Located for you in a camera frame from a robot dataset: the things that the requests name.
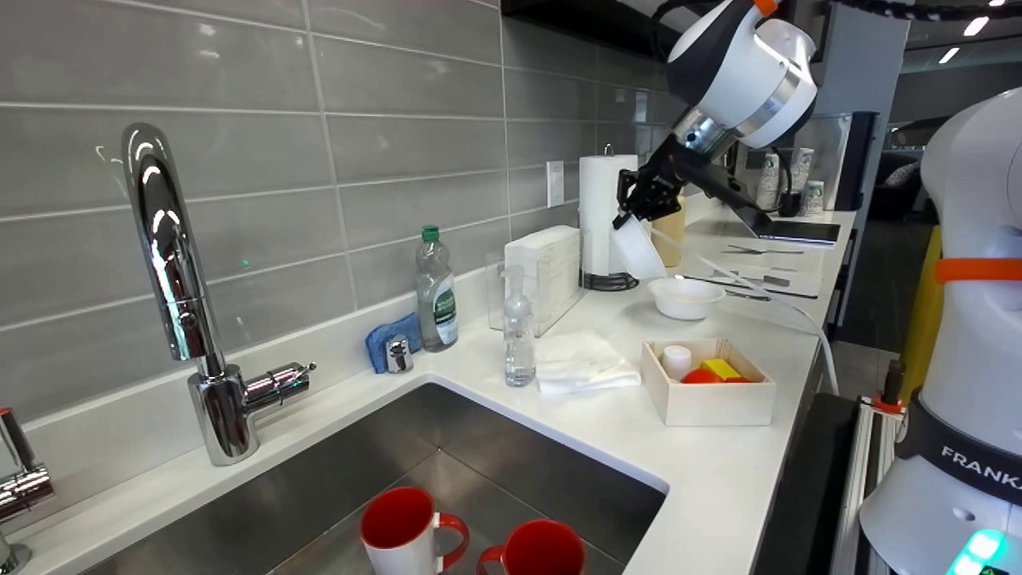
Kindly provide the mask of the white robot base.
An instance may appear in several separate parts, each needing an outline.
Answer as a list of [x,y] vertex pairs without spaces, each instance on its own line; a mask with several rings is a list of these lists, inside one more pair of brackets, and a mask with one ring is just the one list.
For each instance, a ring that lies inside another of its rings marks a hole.
[[920,174],[943,323],[858,527],[895,575],[1022,575],[1022,88],[948,118]]

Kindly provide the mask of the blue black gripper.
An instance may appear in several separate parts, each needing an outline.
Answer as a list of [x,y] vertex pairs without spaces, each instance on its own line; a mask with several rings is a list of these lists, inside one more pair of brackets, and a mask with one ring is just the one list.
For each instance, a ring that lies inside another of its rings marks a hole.
[[613,225],[622,225],[629,218],[658,219],[678,215],[678,193],[686,181],[696,181],[709,193],[726,189],[726,180],[707,155],[669,135],[640,168],[622,168],[618,174]]

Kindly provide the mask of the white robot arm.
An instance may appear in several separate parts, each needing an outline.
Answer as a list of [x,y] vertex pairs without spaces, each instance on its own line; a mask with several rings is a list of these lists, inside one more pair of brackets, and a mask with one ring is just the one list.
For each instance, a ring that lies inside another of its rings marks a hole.
[[618,229],[678,215],[686,181],[728,203],[750,232],[763,236],[774,225],[711,155],[731,143],[771,146],[817,98],[807,66],[813,42],[775,9],[780,0],[721,0],[673,42],[669,87],[685,112],[640,168],[620,171]]

